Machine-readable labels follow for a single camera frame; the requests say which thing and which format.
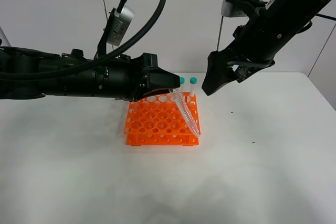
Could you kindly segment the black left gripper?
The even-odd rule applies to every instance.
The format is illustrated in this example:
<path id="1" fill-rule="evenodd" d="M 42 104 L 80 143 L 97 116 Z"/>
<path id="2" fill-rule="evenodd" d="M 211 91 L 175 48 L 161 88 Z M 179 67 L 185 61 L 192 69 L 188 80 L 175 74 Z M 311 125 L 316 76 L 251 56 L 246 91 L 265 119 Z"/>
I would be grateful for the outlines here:
<path id="1" fill-rule="evenodd" d="M 130 101 L 135 102 L 156 95 L 164 95 L 170 89 L 180 87 L 180 77 L 158 68 L 157 55 L 143 53 L 131 59 L 133 83 L 130 91 Z"/>

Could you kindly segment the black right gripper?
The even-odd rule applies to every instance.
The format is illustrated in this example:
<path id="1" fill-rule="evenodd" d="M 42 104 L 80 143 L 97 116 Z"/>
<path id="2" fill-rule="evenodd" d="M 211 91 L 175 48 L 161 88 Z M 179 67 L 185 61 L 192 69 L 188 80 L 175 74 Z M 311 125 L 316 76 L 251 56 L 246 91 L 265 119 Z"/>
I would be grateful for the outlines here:
<path id="1" fill-rule="evenodd" d="M 207 72 L 202 90 L 212 95 L 224 85 L 241 83 L 255 73 L 275 64 L 276 26 L 274 23 L 247 23 L 239 26 L 227 49 L 207 57 Z"/>

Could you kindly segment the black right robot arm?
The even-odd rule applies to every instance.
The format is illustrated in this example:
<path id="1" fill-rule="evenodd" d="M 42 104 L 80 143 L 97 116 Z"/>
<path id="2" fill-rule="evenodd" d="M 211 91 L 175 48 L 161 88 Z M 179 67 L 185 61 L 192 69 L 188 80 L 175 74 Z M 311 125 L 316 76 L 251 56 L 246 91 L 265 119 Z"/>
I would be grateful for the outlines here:
<path id="1" fill-rule="evenodd" d="M 223 0 L 223 17 L 248 17 L 234 40 L 207 60 L 202 89 L 211 95 L 224 85 L 247 78 L 275 64 L 276 53 L 295 35 L 308 30 L 312 19 L 332 0 Z"/>

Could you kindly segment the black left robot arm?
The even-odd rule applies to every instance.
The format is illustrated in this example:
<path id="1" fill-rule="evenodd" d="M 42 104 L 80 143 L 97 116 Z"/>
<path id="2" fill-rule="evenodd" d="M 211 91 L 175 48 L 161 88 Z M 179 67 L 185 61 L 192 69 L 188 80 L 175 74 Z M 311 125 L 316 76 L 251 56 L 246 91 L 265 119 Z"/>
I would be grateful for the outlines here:
<path id="1" fill-rule="evenodd" d="M 68 76 L 39 80 L 1 81 L 1 99 L 30 100 L 46 95 L 114 98 L 139 101 L 166 94 L 180 86 L 179 76 L 161 69 L 157 56 L 143 53 L 137 58 L 119 55 L 102 66 Z M 50 54 L 32 49 L 1 47 L 1 71 L 42 73 L 65 70 L 84 63 L 83 52 Z"/>

